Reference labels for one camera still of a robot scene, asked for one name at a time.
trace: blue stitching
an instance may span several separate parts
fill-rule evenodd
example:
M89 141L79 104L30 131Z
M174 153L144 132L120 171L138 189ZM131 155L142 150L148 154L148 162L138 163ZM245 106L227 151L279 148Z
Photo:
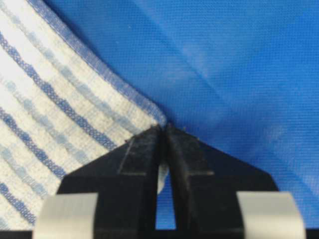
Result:
M66 174L63 168L52 162L46 153L36 146L31 137L16 125L16 122L12 116L7 114L1 107L0 119L2 119L4 123L23 141L23 143L40 160L40 162L47 166L59 179L63 178L63 176Z
M16 160L13 158L10 150L3 147L0 144L0 154L5 159L10 168L16 173L16 175L21 179L22 182L26 183L31 187L31 189L39 195L41 198L44 198L48 192L44 186L36 182L26 171L26 169L17 164Z
M11 13L3 1L0 0L0 8L2 11L11 19L11 21L19 27L19 29L24 33L26 38L31 42L31 44L36 47L42 55L57 69L57 71L63 75L74 87L75 89L86 97L92 104L94 104L100 111L102 111L105 115L114 118L114 120L120 124L123 128L130 131L132 134L138 134L141 132L141 129L135 127L126 116L122 116L117 112L114 112L112 108L107 104L107 102L101 100L99 97L94 95L94 93L90 90L90 88L81 83L71 72L71 70L62 65L56 58L54 53L42 45L42 43L38 40L36 35L33 32L29 32L26 27L22 24L18 16Z
M33 215L23 201L15 198L10 192L9 188L4 183L0 183L0 193L9 201L11 205L32 225L35 223L35 215Z
M23 108L32 115L34 120L42 125L58 144L62 144L79 163L86 164L90 162L88 156L83 150L77 149L73 144L71 144L63 133L59 133L54 128L53 123L47 116L42 115L37 111L31 100L26 99L16 90L16 86L13 81L2 80L0 75L0 83L5 85L8 91L12 93Z
M78 126L80 126L88 135L95 139L99 144L108 150L116 148L116 144L113 143L105 134L94 129L85 118L78 115L69 103L60 98L53 87L42 80L35 69L24 62L18 53L18 51L8 44L8 41L4 38L0 32L0 45L8 53L8 55L25 71L25 73L35 82L35 84L67 115L69 116Z
M129 84L110 71L110 69L89 50L69 28L52 12L42 0L27 0L33 9L52 27L52 29L95 71L104 81L109 82L114 89L129 101L139 106L152 116L161 126L166 124L166 118L160 109L150 100L138 93Z

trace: blue fabric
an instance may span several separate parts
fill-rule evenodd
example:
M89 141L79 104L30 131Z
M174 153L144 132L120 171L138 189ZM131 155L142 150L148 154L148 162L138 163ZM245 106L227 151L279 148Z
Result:
M319 1L46 3L176 126L271 173L319 227Z

